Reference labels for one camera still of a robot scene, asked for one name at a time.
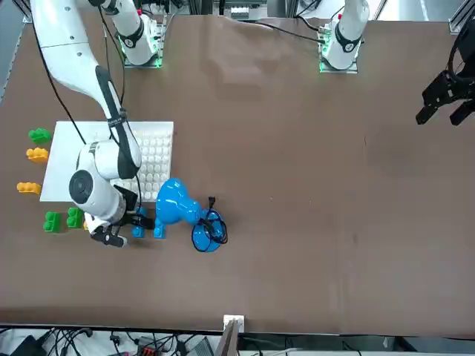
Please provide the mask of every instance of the lego brick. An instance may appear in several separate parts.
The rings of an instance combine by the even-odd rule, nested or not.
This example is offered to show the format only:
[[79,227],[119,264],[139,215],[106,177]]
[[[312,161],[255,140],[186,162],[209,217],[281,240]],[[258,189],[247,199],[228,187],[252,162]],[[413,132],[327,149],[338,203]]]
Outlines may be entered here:
[[16,185],[16,190],[20,193],[35,193],[39,195],[42,191],[42,187],[40,184],[37,183],[20,182]]
[[83,217],[84,217],[84,212],[81,209],[69,208],[68,218],[66,219],[66,225],[69,228],[81,228]]
[[165,239],[165,226],[158,219],[155,219],[154,239]]
[[41,145],[42,143],[48,142],[51,140],[51,134],[48,130],[44,128],[37,128],[36,130],[30,130],[28,132],[28,136],[30,137],[31,141],[37,145]]
[[30,148],[27,150],[27,157],[30,161],[36,163],[47,162],[48,151],[46,151],[44,148],[39,147],[35,148],[34,150]]
[[61,228],[61,214],[54,211],[47,211],[43,230],[46,232],[58,232]]
[[[142,207],[139,209],[139,214],[142,214],[144,217],[146,217],[147,211]],[[145,229],[139,226],[134,226],[132,228],[132,235],[138,239],[142,239],[145,236]]]

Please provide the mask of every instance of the toy brick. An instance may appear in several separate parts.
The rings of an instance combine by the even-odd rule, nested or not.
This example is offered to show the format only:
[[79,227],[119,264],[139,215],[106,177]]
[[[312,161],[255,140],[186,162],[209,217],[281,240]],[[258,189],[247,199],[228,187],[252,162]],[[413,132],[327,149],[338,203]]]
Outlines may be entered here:
[[84,213],[79,208],[69,208],[68,209],[68,218],[66,219],[66,225],[69,228],[81,228],[82,227],[82,218]]
[[16,185],[16,190],[20,193],[35,193],[39,195],[42,191],[42,187],[40,184],[37,183],[20,182]]
[[28,133],[31,141],[37,145],[41,145],[42,143],[48,142],[51,140],[51,134],[48,130],[44,128],[37,128],[36,130],[30,130]]
[[58,232],[61,228],[61,214],[54,211],[47,211],[43,230],[46,232]]
[[40,163],[40,162],[47,162],[48,160],[48,151],[46,151],[44,148],[35,148],[34,150],[32,148],[27,150],[27,157],[30,161]]

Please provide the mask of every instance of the green lego brick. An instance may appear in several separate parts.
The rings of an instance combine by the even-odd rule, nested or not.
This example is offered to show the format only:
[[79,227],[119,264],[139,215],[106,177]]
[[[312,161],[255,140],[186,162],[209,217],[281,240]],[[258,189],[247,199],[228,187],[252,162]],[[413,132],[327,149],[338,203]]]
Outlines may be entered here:
[[44,128],[37,128],[36,130],[30,130],[30,132],[28,133],[28,136],[37,145],[41,145],[42,143],[45,143],[51,140],[51,134],[49,133],[48,130]]
[[47,211],[43,230],[46,232],[58,232],[61,228],[61,214],[54,211]]
[[66,225],[69,228],[81,228],[82,227],[82,217],[84,213],[79,208],[69,208],[68,209],[68,218],[66,219]]

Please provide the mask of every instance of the wire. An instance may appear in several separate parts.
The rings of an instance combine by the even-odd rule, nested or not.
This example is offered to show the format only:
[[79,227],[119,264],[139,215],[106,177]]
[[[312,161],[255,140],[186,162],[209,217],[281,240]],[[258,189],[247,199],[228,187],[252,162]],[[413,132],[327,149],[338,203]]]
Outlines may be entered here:
[[356,351],[356,352],[358,352],[358,355],[361,356],[361,353],[360,353],[359,350],[354,349],[353,347],[351,347],[350,345],[348,345],[345,341],[342,341],[341,343],[342,343],[344,349],[350,350],[350,351]]
[[158,346],[158,349],[157,349],[157,351],[159,351],[159,350],[160,350],[162,347],[164,347],[164,346],[166,345],[166,343],[167,343],[167,342],[169,342],[169,341],[170,341],[170,339],[171,339],[171,345],[170,345],[170,348],[169,348],[168,350],[164,350],[164,351],[163,351],[163,352],[170,352],[170,351],[171,351],[171,349],[173,348],[173,340],[174,340],[174,337],[176,337],[176,335],[175,335],[175,334],[173,334],[173,335],[170,335],[170,336],[165,336],[165,337],[162,337],[161,339],[154,340],[154,341],[152,341],[151,343],[147,343],[147,344],[145,344],[145,345],[144,345],[144,346],[142,346],[142,347],[143,347],[143,348],[145,348],[145,347],[148,347],[148,346],[150,346],[152,343],[156,343],[156,342],[157,342],[157,343],[159,343],[160,341],[162,341],[162,340],[165,340],[165,339],[166,339],[165,341],[163,341],[163,342],[162,342],[162,344],[161,344],[160,346]]
[[117,348],[117,344],[116,344],[116,341],[113,338],[113,336],[114,336],[114,332],[111,332],[111,336],[109,337],[109,340],[112,341],[112,343],[114,345],[114,348],[116,349],[116,354],[120,355],[119,349]]
[[74,331],[72,332],[68,332],[66,333],[64,330],[62,331],[62,334],[66,337],[66,343],[65,345],[63,346],[63,349],[65,349],[65,354],[68,353],[68,349],[69,349],[69,345],[71,345],[74,349],[74,352],[76,353],[76,356],[81,356],[81,354],[79,353],[79,351],[77,351],[77,348],[76,348],[76,344],[74,343],[74,338],[77,337],[79,335],[79,333],[76,333],[76,335],[73,335],[74,334]]
[[104,45],[105,45],[105,61],[107,62],[107,71],[110,73],[110,65],[109,65],[109,48],[107,46],[107,33],[104,31]]
[[318,32],[318,28],[315,26],[312,26],[306,19],[304,19],[302,16],[298,15],[295,17],[296,19],[300,19],[304,22],[305,26],[307,26],[310,30],[314,30]]
[[334,14],[332,15],[332,17],[330,17],[330,19],[333,19],[333,18],[336,16],[337,13],[339,13],[340,11],[342,11],[342,10],[343,10],[343,7],[344,7],[344,5],[343,5],[342,7],[340,7],[338,10],[336,10],[336,13],[334,13]]
[[59,336],[59,333],[61,332],[61,330],[58,330],[58,332],[56,333],[56,339],[54,341],[54,344],[53,346],[51,346],[51,350],[48,352],[47,356],[50,356],[53,351],[56,351],[56,354],[58,355],[58,344],[61,340],[63,340],[65,338],[65,336],[63,335],[62,337],[60,337],[58,339],[58,336]]
[[157,338],[155,337],[155,333],[154,333],[154,332],[152,332],[151,334],[152,334],[152,336],[154,337],[154,346],[155,346],[155,347],[154,347],[154,348],[155,348],[154,355],[157,356]]
[[28,11],[31,12],[31,8],[30,8],[30,6],[28,6],[28,4],[26,3],[26,1],[25,1],[25,0],[20,0],[20,1],[22,2],[23,6],[25,6],[25,7],[28,9]]
[[287,352],[293,352],[293,351],[301,351],[301,349],[297,349],[297,348],[285,349],[285,350],[282,350],[282,351],[277,351],[277,352],[273,352],[273,353],[270,353],[270,354],[266,354],[266,356],[279,356],[279,355],[282,355],[282,354],[286,354]]
[[188,343],[193,337],[195,336],[198,336],[198,334],[194,334],[192,336],[190,336],[189,338],[187,338],[185,341],[183,341],[183,343],[186,345],[186,343]]
[[134,338],[131,336],[131,333],[130,333],[130,332],[125,332],[125,333],[127,334],[128,338],[132,340],[132,342],[133,342],[134,344],[138,345],[138,343],[139,343],[139,340],[138,340],[138,339],[134,339]]
[[264,22],[257,22],[255,20],[246,20],[246,21],[243,21],[243,22],[247,22],[247,23],[251,23],[251,24],[261,24],[263,26],[273,28],[274,30],[278,30],[278,31],[281,31],[281,32],[284,32],[284,33],[288,33],[289,35],[293,35],[293,36],[296,36],[296,37],[300,37],[301,39],[308,39],[309,41],[314,41],[314,42],[317,42],[317,43],[321,43],[323,45],[325,44],[325,41],[323,39],[313,39],[312,37],[302,36],[302,35],[299,35],[298,33],[293,33],[293,32],[284,30],[283,28],[274,26],[273,24],[266,24]]
[[99,10],[99,14],[101,15],[102,24],[105,26],[105,29],[107,30],[109,36],[111,37],[112,43],[114,44],[117,54],[119,55],[120,63],[122,64],[122,93],[120,94],[120,104],[122,105],[122,102],[124,101],[124,95],[125,95],[125,63],[124,63],[122,54],[120,53],[120,50],[117,47],[117,43],[114,41],[114,36],[112,36],[112,33],[109,30],[109,26],[107,26],[107,24],[105,23],[104,16],[102,14],[100,7],[98,7],[98,10]]
[[279,345],[278,343],[274,343],[272,341],[268,341],[268,340],[262,340],[262,339],[256,339],[256,338],[253,338],[253,337],[242,337],[242,339],[244,340],[251,340],[251,341],[257,341],[259,343],[267,343],[268,345],[272,345],[274,347],[277,347],[279,349],[282,349],[282,345]]
[[165,34],[166,34],[166,31],[168,31],[168,28],[170,27],[171,20],[173,20],[173,18],[175,17],[175,15],[177,15],[179,12],[180,12],[180,8],[178,7],[178,8],[175,10],[175,12],[171,14],[170,21],[167,21],[167,22],[166,22]]
[[300,13],[298,13],[297,15],[295,15],[295,17],[299,17],[302,13],[304,13],[305,11],[307,11],[308,9],[310,9],[310,7],[315,4],[315,3],[319,3],[321,2],[321,0],[313,0],[310,4],[307,5],[307,7],[305,7]]
[[[127,122],[127,126],[128,126],[128,129],[130,130],[130,132],[132,132],[131,130],[131,126],[128,124],[128,120],[126,119],[125,122]],[[111,138],[112,140],[116,143],[117,146],[119,146],[119,151],[122,152],[122,154],[124,155],[124,157],[128,158],[126,155],[125,155],[125,152],[122,150],[122,146],[120,145],[119,141],[117,141],[116,137],[114,136],[114,134],[112,133],[112,130],[111,128],[109,128],[109,131],[111,132]],[[130,158],[130,161],[129,161],[133,166],[135,166],[135,163],[134,161],[132,160],[132,158]],[[139,181],[139,177],[137,176],[137,174],[135,174],[135,179],[137,180],[137,188],[139,190],[139,208],[142,208],[142,189],[140,188],[140,181]]]
[[[191,230],[191,241],[193,242],[193,247],[195,250],[199,252],[207,252],[209,246],[211,246],[211,242],[217,243],[219,245],[224,245],[228,243],[228,228],[226,226],[226,223],[221,219],[220,215],[217,213],[216,210],[213,210],[213,205],[216,201],[214,197],[209,197],[209,207],[208,207],[208,212],[206,213],[206,216],[204,219],[200,219],[198,221],[198,224],[193,226],[193,229]],[[209,219],[209,215],[211,213],[214,213],[217,217],[214,219]],[[214,229],[213,229],[213,224],[217,222],[220,224],[221,230],[222,230],[222,236],[221,237],[216,237],[214,235]],[[202,226],[203,230],[205,232],[206,237],[209,239],[208,246],[206,246],[205,249],[201,249],[197,246],[197,244],[194,242],[193,235],[194,235],[194,230],[196,229],[197,226]]]
[[50,82],[51,87],[53,88],[54,95],[56,95],[56,98],[58,99],[59,104],[61,104],[62,108],[65,109],[65,112],[68,115],[69,120],[73,123],[73,126],[76,129],[77,134],[79,135],[79,138],[81,139],[82,143],[86,144],[86,141],[84,140],[84,137],[82,137],[82,135],[81,135],[81,131],[79,131],[79,129],[76,125],[76,122],[74,121],[73,117],[71,116],[71,113],[69,112],[68,108],[66,108],[65,103],[61,100],[61,97],[59,96],[58,91],[56,90],[56,87],[54,86],[53,79],[51,78],[51,73],[48,70],[48,66],[46,65],[45,57],[43,56],[41,46],[39,45],[38,34],[36,33],[36,27],[35,27],[35,23],[33,22],[33,20],[31,21],[31,24],[33,25],[33,32],[35,34],[36,46],[38,46],[39,56],[42,59],[43,67],[45,68],[47,79]]

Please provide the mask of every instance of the black cable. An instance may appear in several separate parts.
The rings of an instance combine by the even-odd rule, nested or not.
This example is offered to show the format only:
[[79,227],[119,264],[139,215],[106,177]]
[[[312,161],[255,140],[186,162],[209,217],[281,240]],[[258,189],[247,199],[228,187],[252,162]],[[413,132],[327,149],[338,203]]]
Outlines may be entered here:
[[269,345],[272,345],[274,347],[276,347],[277,349],[282,349],[282,345],[279,345],[278,343],[274,343],[273,341],[269,341],[269,340],[261,340],[261,339],[257,339],[255,337],[242,337],[243,340],[246,340],[246,341],[254,341],[254,342],[257,342],[257,343],[267,343]]
[[336,16],[337,13],[339,13],[341,10],[343,10],[343,7],[344,7],[344,5],[342,7],[340,7],[338,10],[336,10],[336,13],[334,13],[332,15],[332,17],[330,17],[330,19],[333,19]]
[[20,11],[23,12],[23,16],[26,16],[28,17],[29,15],[24,11],[23,7],[20,6],[20,4],[18,2],[16,2],[16,0],[13,0],[13,3],[20,9]]
[[58,339],[58,336],[59,336],[60,332],[61,332],[61,330],[58,330],[58,332],[56,333],[56,339],[54,341],[53,346],[51,346],[51,350],[48,352],[47,356],[50,356],[53,353],[53,351],[55,351],[55,350],[56,350],[56,354],[58,355],[58,344],[61,340],[63,340],[65,338],[64,336],[62,336]]
[[64,336],[63,336],[61,339],[58,340],[59,333],[60,333],[60,331],[58,330],[58,333],[56,334],[56,340],[55,340],[55,343],[54,343],[54,351],[56,353],[56,356],[59,356],[58,343],[59,343],[59,341],[61,341],[64,338]]
[[108,45],[107,45],[107,33],[104,33],[104,45],[105,45],[105,61],[107,62],[107,71],[109,72],[109,75],[111,73],[111,70],[110,70],[110,65],[109,65],[109,48],[108,48]]
[[255,348],[256,348],[256,349],[258,350],[258,352],[259,352],[259,353],[258,353],[259,356],[263,356],[261,348],[259,347],[259,345],[258,345],[255,341],[253,341],[253,340],[245,340],[245,341],[246,341],[247,343],[251,343],[252,345],[254,345]]
[[186,345],[193,337],[198,336],[198,334],[193,334],[192,336],[188,337],[183,343]]
[[112,43],[114,44],[117,54],[119,55],[120,63],[122,64],[122,93],[120,94],[120,104],[122,105],[122,102],[124,101],[124,95],[125,95],[125,63],[124,63],[122,54],[120,53],[120,50],[117,47],[117,43],[114,41],[114,36],[112,36],[112,33],[109,30],[109,26],[107,26],[107,24],[105,23],[104,16],[102,14],[100,7],[98,7],[98,10],[99,10],[99,14],[101,15],[102,24],[105,26],[107,33],[111,37]]
[[72,331],[72,332],[69,331],[68,333],[66,333],[64,330],[62,331],[62,333],[66,337],[65,345],[62,347],[62,349],[65,350],[65,351],[64,351],[64,354],[63,354],[63,351],[62,351],[62,355],[67,355],[68,354],[69,345],[71,345],[73,347],[74,352],[76,353],[76,356],[81,356],[79,351],[77,351],[76,344],[74,343],[74,338],[77,337],[79,335],[79,333],[76,333],[76,335],[73,335],[74,331]]
[[119,349],[117,348],[117,344],[116,344],[116,341],[115,341],[115,338],[114,338],[114,332],[111,332],[111,336],[109,337],[109,340],[112,341],[112,343],[114,345],[114,348],[116,349],[116,354],[120,355]]
[[[130,125],[128,124],[128,120],[126,120],[127,122],[127,125],[128,125],[128,129],[132,132],[131,130],[131,127]],[[125,152],[122,150],[122,146],[120,145],[119,141],[117,141],[116,137],[112,134],[112,130],[109,128],[109,131],[111,132],[111,138],[112,140],[116,143],[117,146],[119,146],[119,150],[122,152],[122,154],[124,155],[124,157],[127,157],[125,155]],[[132,165],[135,165],[134,161],[132,159],[130,159],[130,163]],[[140,181],[139,181],[139,177],[137,176],[137,174],[135,174],[135,179],[137,180],[137,185],[138,185],[138,189],[139,189],[139,209],[142,208],[142,190],[140,189]]]
[[135,345],[138,345],[139,344],[139,339],[134,339],[132,336],[131,336],[131,333],[130,332],[125,332],[128,336],[129,339],[132,340],[132,342],[135,344]]
[[23,6],[25,6],[28,9],[28,11],[31,12],[31,7],[29,5],[27,5],[26,1],[24,1],[24,0],[20,0],[20,1],[22,2]]
[[155,346],[155,347],[154,347],[154,348],[155,348],[154,355],[157,356],[157,339],[156,339],[156,337],[155,337],[155,333],[154,333],[154,332],[152,332],[151,334],[152,334],[152,337],[154,338],[154,346]]
[[344,349],[350,350],[350,351],[356,351],[356,352],[358,352],[358,355],[361,356],[361,353],[360,353],[359,350],[354,349],[353,347],[351,347],[350,345],[348,345],[345,341],[342,341],[341,343],[343,344]]
[[307,26],[310,30],[314,30],[318,32],[318,28],[315,26],[312,26],[306,19],[304,19],[302,16],[298,15],[295,17],[296,19],[300,19],[304,22],[305,26]]
[[301,39],[308,39],[309,41],[314,41],[314,42],[317,42],[317,43],[321,43],[323,45],[325,44],[325,41],[323,39],[313,39],[312,37],[302,36],[302,35],[299,35],[298,33],[293,33],[293,32],[284,30],[283,28],[274,26],[273,24],[266,24],[264,22],[257,22],[255,20],[244,20],[243,22],[247,22],[247,23],[250,23],[250,24],[262,24],[263,26],[267,26],[267,27],[273,28],[274,30],[278,30],[278,31],[281,31],[281,32],[284,32],[284,33],[288,33],[289,35],[300,37]]
[[46,65],[45,57],[43,56],[43,52],[42,52],[41,46],[39,45],[38,35],[36,34],[35,23],[33,22],[33,20],[32,20],[32,22],[31,22],[31,24],[33,25],[33,32],[34,32],[34,34],[35,34],[35,40],[36,40],[36,45],[38,46],[39,56],[40,56],[41,59],[42,59],[43,67],[45,68],[46,75],[47,75],[47,79],[48,79],[48,81],[50,82],[51,87],[53,88],[54,95],[56,95],[56,98],[58,99],[59,104],[61,104],[62,108],[65,109],[66,114],[68,115],[69,120],[73,123],[73,126],[74,126],[74,128],[76,129],[77,134],[78,134],[79,137],[81,138],[82,143],[86,144],[86,141],[84,140],[84,137],[82,137],[81,132],[79,131],[79,129],[78,129],[77,125],[76,125],[76,122],[74,121],[73,117],[71,116],[71,113],[69,112],[68,108],[66,108],[65,103],[64,103],[64,102],[61,100],[61,98],[59,97],[58,91],[56,90],[56,87],[54,86],[53,79],[51,78],[51,73],[50,73],[50,71],[48,70],[48,66]]
[[315,4],[315,3],[320,3],[321,0],[313,0],[310,4],[307,5],[307,7],[305,7],[300,13],[298,13],[297,15],[295,15],[295,17],[299,17],[302,13],[304,13],[305,11],[307,11],[308,9],[310,9],[310,7]]
[[[200,221],[198,221],[198,224],[193,226],[193,229],[191,230],[191,242],[193,243],[194,249],[199,251],[199,252],[207,252],[209,246],[211,246],[211,242],[218,243],[220,245],[224,245],[224,244],[228,243],[228,227],[226,226],[226,223],[221,219],[221,217],[217,213],[217,211],[213,209],[213,205],[214,205],[215,201],[216,201],[216,199],[214,197],[209,197],[209,207],[208,207],[208,212],[206,213],[205,218],[200,219]],[[217,217],[214,218],[214,219],[209,219],[209,215],[211,213],[214,213]],[[213,229],[212,226],[215,222],[218,222],[220,224],[221,230],[223,231],[223,236],[221,238],[216,237],[214,235],[213,230],[212,230]],[[205,249],[199,248],[193,240],[194,230],[196,229],[197,226],[201,226],[201,225],[203,226],[206,237],[208,237],[208,239],[209,239],[208,246],[206,246]]]
[[158,340],[156,340],[156,341],[154,340],[154,341],[152,341],[151,343],[147,343],[147,344],[145,344],[145,345],[142,346],[142,347],[145,348],[145,347],[148,347],[148,346],[150,346],[151,344],[153,344],[153,343],[155,343],[155,342],[159,343],[160,341],[166,339],[165,341],[162,342],[161,345],[158,346],[158,350],[157,350],[157,351],[159,351],[162,347],[164,347],[164,346],[166,345],[167,342],[169,342],[169,341],[171,340],[170,348],[169,348],[168,350],[163,350],[163,352],[170,352],[171,349],[173,348],[173,339],[174,339],[174,337],[176,337],[174,334],[171,335],[171,336],[165,336],[165,337],[162,337],[161,339],[158,339]]

